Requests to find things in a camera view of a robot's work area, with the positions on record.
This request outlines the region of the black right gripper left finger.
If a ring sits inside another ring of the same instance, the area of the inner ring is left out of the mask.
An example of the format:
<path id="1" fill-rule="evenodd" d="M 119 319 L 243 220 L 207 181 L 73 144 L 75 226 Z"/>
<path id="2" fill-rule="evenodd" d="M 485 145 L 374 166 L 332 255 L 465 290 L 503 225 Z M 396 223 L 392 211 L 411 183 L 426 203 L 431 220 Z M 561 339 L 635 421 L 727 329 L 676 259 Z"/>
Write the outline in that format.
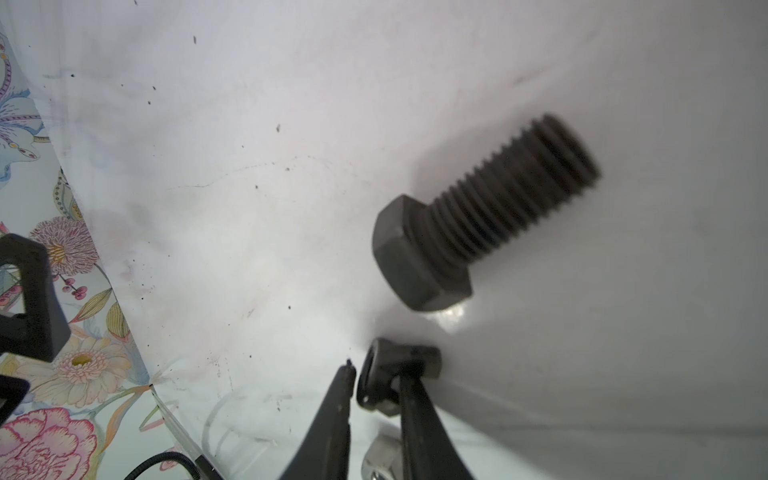
<path id="1" fill-rule="evenodd" d="M 281 479 L 346 479 L 349 471 L 351 398 L 357 372 L 350 360 L 340 366 Z"/>

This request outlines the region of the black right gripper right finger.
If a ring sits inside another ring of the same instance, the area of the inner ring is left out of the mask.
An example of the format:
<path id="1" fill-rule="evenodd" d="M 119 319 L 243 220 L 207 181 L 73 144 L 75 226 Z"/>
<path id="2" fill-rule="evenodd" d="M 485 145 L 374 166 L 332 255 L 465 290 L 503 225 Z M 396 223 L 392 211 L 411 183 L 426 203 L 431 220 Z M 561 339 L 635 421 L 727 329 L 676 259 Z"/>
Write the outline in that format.
<path id="1" fill-rule="evenodd" d="M 418 376 L 399 377 L 404 478 L 473 479 Z"/>

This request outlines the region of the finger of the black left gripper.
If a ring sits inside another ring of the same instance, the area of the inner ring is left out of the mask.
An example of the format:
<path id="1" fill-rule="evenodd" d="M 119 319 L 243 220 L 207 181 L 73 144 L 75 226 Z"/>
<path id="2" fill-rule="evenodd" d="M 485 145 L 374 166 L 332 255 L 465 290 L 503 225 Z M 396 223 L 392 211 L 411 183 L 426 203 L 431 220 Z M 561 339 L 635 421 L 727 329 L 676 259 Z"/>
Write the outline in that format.
<path id="1" fill-rule="evenodd" d="M 24 311 L 1 316 L 1 351 L 51 362 L 70 339 L 46 247 L 17 234 L 1 237 L 1 263 L 16 266 Z"/>

